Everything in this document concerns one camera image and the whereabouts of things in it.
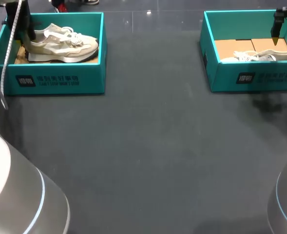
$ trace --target cardboard insert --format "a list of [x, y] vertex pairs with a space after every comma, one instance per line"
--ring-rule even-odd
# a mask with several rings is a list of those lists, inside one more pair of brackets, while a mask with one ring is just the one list
[[[27, 58], [25, 57], [25, 48], [21, 46], [19, 48], [15, 64], [28, 64], [28, 63], [63, 63], [58, 61], [49, 61], [49, 62], [29, 62]], [[83, 62], [83, 63], [98, 63], [98, 56], [94, 59], [91, 59], [89, 61]]]
[[256, 51], [264, 50], [287, 51], [287, 44], [283, 38], [278, 40], [277, 45], [273, 44], [271, 38], [247, 39], [247, 40], [215, 40], [220, 59], [234, 56], [234, 51]]

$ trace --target printed logo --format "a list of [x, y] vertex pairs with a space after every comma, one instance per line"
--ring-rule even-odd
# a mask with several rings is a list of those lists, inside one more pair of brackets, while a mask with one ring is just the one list
[[252, 83], [254, 77], [255, 77], [254, 72], [242, 72], [239, 74], [236, 80], [236, 83], [237, 84], [250, 84]]
[[36, 84], [31, 75], [18, 75], [16, 79], [21, 87], [35, 87]]

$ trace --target sneaker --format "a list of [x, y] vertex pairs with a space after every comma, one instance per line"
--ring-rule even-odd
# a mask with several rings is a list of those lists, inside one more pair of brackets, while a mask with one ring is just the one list
[[24, 43], [30, 62], [83, 62], [98, 53], [96, 38], [75, 33], [70, 27], [50, 24], [43, 30], [35, 30], [35, 34], [36, 41]]
[[55, 12], [56, 13], [66, 13], [67, 8], [64, 3], [61, 3], [57, 8], [55, 7]]
[[81, 3], [86, 5], [98, 5], [99, 0], [81, 0]]
[[237, 52], [234, 57], [225, 58], [222, 62], [248, 62], [248, 61], [287, 61], [287, 52], [265, 50], [260, 53], [256, 51]]
[[257, 54], [259, 57], [271, 55], [273, 56], [276, 61], [287, 61], [287, 52], [280, 52], [274, 50], [265, 50]]
[[238, 52], [234, 51], [234, 57], [224, 58], [222, 62], [249, 62], [249, 61], [276, 61], [270, 53], [257, 53], [256, 51]]

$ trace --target white cable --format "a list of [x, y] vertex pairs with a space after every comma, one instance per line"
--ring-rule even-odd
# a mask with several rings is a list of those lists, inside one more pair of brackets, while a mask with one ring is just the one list
[[9, 55], [10, 55], [10, 51], [11, 51], [11, 47], [12, 47], [12, 41], [13, 41], [13, 37], [15, 35], [17, 22], [18, 22], [20, 10], [21, 10], [21, 5], [22, 5], [22, 0], [19, 0], [17, 11], [16, 11], [16, 15], [15, 15], [15, 18], [14, 18], [13, 24], [12, 24], [10, 39], [9, 39], [7, 52], [6, 52], [6, 57], [5, 57], [5, 61], [3, 63], [3, 68], [2, 68], [2, 72], [1, 72], [1, 78], [0, 78], [0, 90], [1, 90], [1, 93], [2, 93], [2, 95], [1, 95], [1, 102], [2, 102], [2, 104], [3, 104], [3, 106], [4, 106], [4, 108], [6, 110], [8, 109], [8, 105], [7, 105], [6, 99], [4, 97], [3, 86], [4, 86], [4, 81], [5, 81], [6, 69], [7, 69], [7, 66], [8, 66]]

